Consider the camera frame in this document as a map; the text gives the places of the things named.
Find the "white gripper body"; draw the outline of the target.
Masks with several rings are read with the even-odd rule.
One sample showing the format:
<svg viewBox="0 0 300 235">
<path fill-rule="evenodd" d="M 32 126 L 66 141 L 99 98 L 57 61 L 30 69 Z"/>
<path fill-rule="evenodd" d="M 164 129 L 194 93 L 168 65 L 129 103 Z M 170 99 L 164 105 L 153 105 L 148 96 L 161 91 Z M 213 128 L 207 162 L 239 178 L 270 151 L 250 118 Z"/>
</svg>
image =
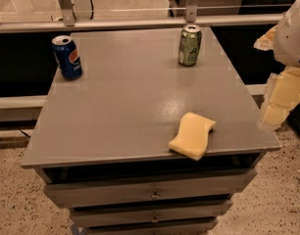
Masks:
<svg viewBox="0 0 300 235">
<path fill-rule="evenodd" d="M 275 59 L 300 68 L 300 0 L 283 14 L 275 30 Z"/>
</svg>

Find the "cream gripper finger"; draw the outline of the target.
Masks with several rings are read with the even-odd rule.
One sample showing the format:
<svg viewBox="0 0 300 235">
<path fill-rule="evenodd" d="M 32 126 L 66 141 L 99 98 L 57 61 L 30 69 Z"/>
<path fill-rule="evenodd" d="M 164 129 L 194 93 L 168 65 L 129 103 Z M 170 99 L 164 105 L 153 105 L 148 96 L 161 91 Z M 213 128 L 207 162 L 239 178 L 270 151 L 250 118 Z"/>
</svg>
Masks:
<svg viewBox="0 0 300 235">
<path fill-rule="evenodd" d="M 259 37 L 254 43 L 254 48 L 262 51 L 273 50 L 275 47 L 275 30 L 276 26 L 273 26 Z"/>
<path fill-rule="evenodd" d="M 264 93 L 259 127 L 278 129 L 299 104 L 300 68 L 286 67 L 280 74 L 272 73 Z"/>
</svg>

